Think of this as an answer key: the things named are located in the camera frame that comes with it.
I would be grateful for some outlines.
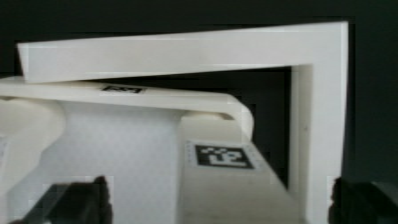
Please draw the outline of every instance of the black background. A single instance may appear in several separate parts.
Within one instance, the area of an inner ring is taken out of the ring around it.
[[[353,182],[376,180],[398,185],[395,15],[395,0],[1,1],[0,75],[19,73],[13,49],[19,41],[346,20],[349,95],[342,177]]]

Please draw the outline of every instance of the white l-shaped bracket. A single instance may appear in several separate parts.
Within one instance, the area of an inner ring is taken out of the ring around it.
[[[31,83],[292,66],[289,192],[308,223],[326,223],[342,157],[344,22],[26,43],[19,54]]]

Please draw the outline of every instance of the white plastic part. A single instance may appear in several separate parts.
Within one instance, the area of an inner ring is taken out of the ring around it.
[[[296,201],[236,121],[184,116],[179,135],[177,224],[301,223]],[[205,157],[209,163],[196,164]]]
[[[33,170],[63,127],[56,102],[0,98],[0,196]]]
[[[138,88],[138,94],[102,91],[106,87]],[[252,114],[236,100],[221,93],[170,90],[93,82],[26,84],[19,77],[0,79],[0,96],[47,100],[117,104],[227,114],[237,121],[246,137],[252,137]]]
[[[324,224],[332,180],[340,175],[346,22],[26,43],[17,49],[28,82],[292,66],[289,193],[307,222]],[[90,96],[76,101],[111,103],[97,99]],[[120,98],[117,101],[113,104],[133,104]]]

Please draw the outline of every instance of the curved white surface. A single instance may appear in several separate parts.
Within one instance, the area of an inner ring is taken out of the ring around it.
[[[33,170],[65,128],[54,101],[0,98],[0,196]]]

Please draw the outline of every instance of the white panel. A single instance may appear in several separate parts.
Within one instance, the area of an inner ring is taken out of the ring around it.
[[[8,193],[8,219],[22,217],[53,183],[88,182],[104,175],[113,223],[173,224],[182,112],[90,103],[61,106],[65,133]]]

